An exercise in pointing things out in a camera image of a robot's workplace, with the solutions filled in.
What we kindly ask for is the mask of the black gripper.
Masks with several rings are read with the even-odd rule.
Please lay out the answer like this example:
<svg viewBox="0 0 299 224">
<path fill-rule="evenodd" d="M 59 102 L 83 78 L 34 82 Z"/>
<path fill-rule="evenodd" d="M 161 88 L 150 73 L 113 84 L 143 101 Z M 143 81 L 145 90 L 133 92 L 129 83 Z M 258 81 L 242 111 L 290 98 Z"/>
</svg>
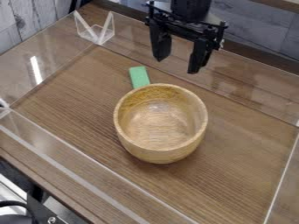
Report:
<svg viewBox="0 0 299 224">
<path fill-rule="evenodd" d="M 211 13 L 211 0 L 149 0 L 150 37 L 153 54 L 158 61 L 171 54 L 170 32 L 194 41 L 189 73 L 197 74 L 207 65 L 211 50 L 223 47 L 229 23 Z"/>
</svg>

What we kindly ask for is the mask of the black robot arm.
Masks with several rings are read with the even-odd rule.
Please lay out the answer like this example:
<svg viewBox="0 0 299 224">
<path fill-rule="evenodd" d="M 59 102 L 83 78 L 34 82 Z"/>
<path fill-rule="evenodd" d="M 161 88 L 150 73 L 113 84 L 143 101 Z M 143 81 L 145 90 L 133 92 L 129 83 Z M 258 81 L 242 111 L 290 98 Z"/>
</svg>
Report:
<svg viewBox="0 0 299 224">
<path fill-rule="evenodd" d="M 211 0 L 149 0 L 146 6 L 155 59 L 163 61 L 171 55 L 173 36 L 187 39 L 194 43 L 187 73 L 197 74 L 207 66 L 213 51 L 223 47 L 229 23 L 211 14 Z"/>
</svg>

